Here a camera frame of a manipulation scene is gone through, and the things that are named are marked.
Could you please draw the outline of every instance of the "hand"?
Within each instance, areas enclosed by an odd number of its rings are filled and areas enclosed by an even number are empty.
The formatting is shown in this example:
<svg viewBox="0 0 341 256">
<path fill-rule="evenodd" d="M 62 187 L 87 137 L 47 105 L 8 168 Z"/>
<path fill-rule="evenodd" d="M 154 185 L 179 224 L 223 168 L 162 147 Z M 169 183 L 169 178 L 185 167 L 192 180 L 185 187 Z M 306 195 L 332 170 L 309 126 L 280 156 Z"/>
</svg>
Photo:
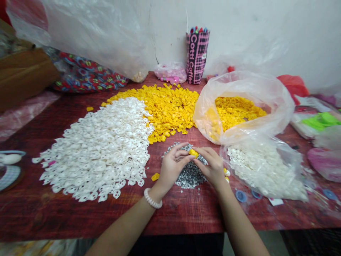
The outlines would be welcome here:
<svg viewBox="0 0 341 256">
<path fill-rule="evenodd" d="M 212 184 L 215 190 L 220 186 L 220 184 L 227 186 L 223 159 L 212 148 L 193 149 L 206 159 L 208 165 L 204 165 L 198 159 L 194 159 L 193 162 L 197 165 L 206 179 Z"/>
<path fill-rule="evenodd" d="M 175 145 L 162 160 L 160 178 L 150 190 L 149 196 L 156 202 L 160 202 L 165 194 L 177 181 L 180 172 L 195 156 L 189 155 L 186 150 L 179 150 L 188 142 Z"/>
</svg>

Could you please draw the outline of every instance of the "finger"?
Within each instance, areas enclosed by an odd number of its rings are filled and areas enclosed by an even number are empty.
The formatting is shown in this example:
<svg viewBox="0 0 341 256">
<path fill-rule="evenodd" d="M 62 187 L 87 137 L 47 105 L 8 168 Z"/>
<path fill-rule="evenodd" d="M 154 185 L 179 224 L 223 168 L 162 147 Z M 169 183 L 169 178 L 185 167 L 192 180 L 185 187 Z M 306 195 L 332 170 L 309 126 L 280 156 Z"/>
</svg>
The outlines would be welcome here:
<svg viewBox="0 0 341 256">
<path fill-rule="evenodd" d="M 179 157 L 179 156 L 188 156 L 189 153 L 187 150 L 178 150 L 176 153 L 175 153 L 175 158 Z"/>
<path fill-rule="evenodd" d="M 193 155 L 185 156 L 181 161 L 179 161 L 179 165 L 181 167 L 181 170 L 185 167 L 186 164 L 188 164 L 190 161 L 192 161 L 195 158 Z"/>
<path fill-rule="evenodd" d="M 202 149 L 208 152 L 213 158 L 217 159 L 220 157 L 213 148 L 202 148 Z"/>
<path fill-rule="evenodd" d="M 198 159 L 193 159 L 193 163 L 199 168 L 199 170 L 204 174 L 205 176 L 208 175 L 209 170 L 207 167 Z"/>
<path fill-rule="evenodd" d="M 209 152 L 207 152 L 205 149 L 202 148 L 194 148 L 195 151 L 197 151 L 200 155 L 202 155 L 209 165 L 212 165 L 214 163 L 214 158 L 211 156 Z"/>
<path fill-rule="evenodd" d="M 183 146 L 186 146 L 188 142 L 180 143 L 178 145 L 175 145 L 168 153 L 173 154 L 174 152 L 178 151 L 178 149 L 182 148 Z"/>
<path fill-rule="evenodd" d="M 179 156 L 174 159 L 175 162 L 179 162 L 181 159 L 184 159 L 184 156 Z"/>
</svg>

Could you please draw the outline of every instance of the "cardboard box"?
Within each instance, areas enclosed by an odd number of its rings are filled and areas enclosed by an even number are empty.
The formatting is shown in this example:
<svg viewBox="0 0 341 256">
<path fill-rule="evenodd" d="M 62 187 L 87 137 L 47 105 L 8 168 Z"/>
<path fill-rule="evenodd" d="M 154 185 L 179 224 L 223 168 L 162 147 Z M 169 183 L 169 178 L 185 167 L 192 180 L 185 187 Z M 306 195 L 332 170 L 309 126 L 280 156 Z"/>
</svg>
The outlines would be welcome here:
<svg viewBox="0 0 341 256">
<path fill-rule="evenodd" d="M 0 29 L 15 35 L 14 29 L 0 20 Z M 43 49 L 21 41 L 29 48 L 0 59 L 0 112 L 34 96 L 60 79 L 60 73 Z"/>
</svg>

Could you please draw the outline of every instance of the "pile of yellow plastic pieces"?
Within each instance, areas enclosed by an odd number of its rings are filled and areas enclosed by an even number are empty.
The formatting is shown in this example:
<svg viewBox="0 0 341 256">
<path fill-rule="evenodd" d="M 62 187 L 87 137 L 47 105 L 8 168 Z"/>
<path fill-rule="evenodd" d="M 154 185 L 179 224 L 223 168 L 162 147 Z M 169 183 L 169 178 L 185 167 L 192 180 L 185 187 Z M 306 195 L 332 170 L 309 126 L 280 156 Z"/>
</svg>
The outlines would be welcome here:
<svg viewBox="0 0 341 256">
<path fill-rule="evenodd" d="M 111 104 L 120 98 L 136 97 L 145 102 L 146 110 L 153 116 L 148 117 L 150 123 L 154 124 L 155 130 L 148 137 L 149 143 L 164 142 L 167 137 L 174 135 L 176 131 L 187 134 L 186 129 L 196 127 L 193 121 L 195 104 L 199 94 L 196 91 L 183 89 L 177 85 L 172 90 L 171 85 L 163 84 L 164 87 L 142 86 L 142 89 L 131 89 L 119 92 L 111 97 L 107 102 L 102 103 L 102 107 Z"/>
<path fill-rule="evenodd" d="M 242 97 L 218 97 L 215 100 L 223 131 L 240 123 L 266 116 L 266 112 Z"/>
</svg>

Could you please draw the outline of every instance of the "red table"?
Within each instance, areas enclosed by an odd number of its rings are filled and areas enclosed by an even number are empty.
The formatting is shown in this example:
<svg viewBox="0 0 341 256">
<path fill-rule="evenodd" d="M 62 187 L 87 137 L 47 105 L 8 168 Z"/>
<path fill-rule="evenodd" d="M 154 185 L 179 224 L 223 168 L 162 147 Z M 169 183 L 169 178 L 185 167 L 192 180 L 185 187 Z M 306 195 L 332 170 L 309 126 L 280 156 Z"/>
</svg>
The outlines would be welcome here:
<svg viewBox="0 0 341 256">
<path fill-rule="evenodd" d="M 162 84 L 150 73 L 143 84 Z M 121 91 L 140 88 L 143 84 L 129 84 Z M 184 88 L 200 92 L 201 85 L 183 84 Z M 23 179 L 11 190 L 0 194 L 1 241 L 20 241 L 38 239 L 94 238 L 98 237 L 111 223 L 127 211 L 143 195 L 146 187 L 152 186 L 151 176 L 159 172 L 161 155 L 174 142 L 189 142 L 195 146 L 210 146 L 219 152 L 219 146 L 205 139 L 196 128 L 187 135 L 176 133 L 166 142 L 148 147 L 150 159 L 146 165 L 148 178 L 143 187 L 125 186 L 119 199 L 108 197 L 105 202 L 86 201 L 79 203 L 71 195 L 61 192 L 54 194 L 49 185 L 39 181 L 43 168 L 33 164 L 32 157 L 50 148 L 55 138 L 87 113 L 86 107 L 95 110 L 103 101 L 116 94 L 65 94 L 39 116 L 24 126 L 6 142 L 0 144 L 1 150 L 23 150 L 27 156 L 18 164 L 25 172 Z M 298 145 L 303 155 L 311 145 L 301 138 L 291 126 L 278 136 L 290 146 Z M 310 175 L 323 188 L 329 188 L 336 195 L 341 189 L 338 183 L 323 179 L 318 173 Z M 328 205 L 320 203 L 310 195 L 309 203 L 284 200 L 285 204 L 273 207 L 267 198 L 257 200 L 250 190 L 231 177 L 233 190 L 246 192 L 248 202 L 241 204 L 250 221 L 257 230 L 284 230 L 341 227 L 341 213 L 335 201 Z M 145 235 L 215 233 L 224 230 L 219 204 L 214 190 L 208 183 L 196 189 L 183 190 L 174 185 L 163 200 L 163 207 L 157 210 L 144 230 Z"/>
</svg>

